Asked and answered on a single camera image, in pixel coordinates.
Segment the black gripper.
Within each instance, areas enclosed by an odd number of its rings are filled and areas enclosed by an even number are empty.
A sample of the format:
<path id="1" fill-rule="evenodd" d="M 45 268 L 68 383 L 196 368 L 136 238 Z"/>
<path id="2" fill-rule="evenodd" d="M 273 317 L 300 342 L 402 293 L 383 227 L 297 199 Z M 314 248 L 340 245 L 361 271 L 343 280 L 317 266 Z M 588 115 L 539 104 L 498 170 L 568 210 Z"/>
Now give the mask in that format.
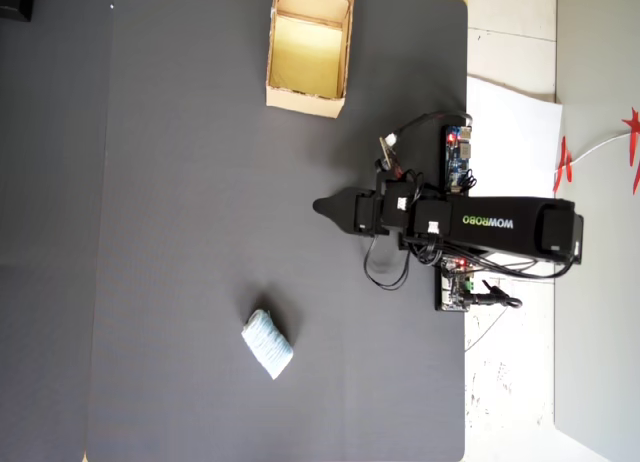
<path id="1" fill-rule="evenodd" d="M 352 206 L 354 203 L 355 215 L 352 209 L 341 208 L 344 205 Z M 313 210 L 330 220 L 344 233 L 358 233 L 368 237 L 387 236 L 390 230 L 384 227 L 382 221 L 384 204 L 384 194 L 346 187 L 331 196 L 316 199 L 313 202 Z"/>

